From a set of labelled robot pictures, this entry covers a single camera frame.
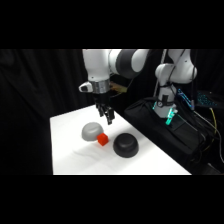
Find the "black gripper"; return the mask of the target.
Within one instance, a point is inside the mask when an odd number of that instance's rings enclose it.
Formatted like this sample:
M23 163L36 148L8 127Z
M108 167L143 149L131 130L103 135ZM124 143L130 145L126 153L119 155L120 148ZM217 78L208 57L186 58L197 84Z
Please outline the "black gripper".
M114 110L110 107L110 94L109 93L94 94L93 98L100 117L104 116L103 110L106 110L107 123L111 124L112 120L115 118L115 115Z

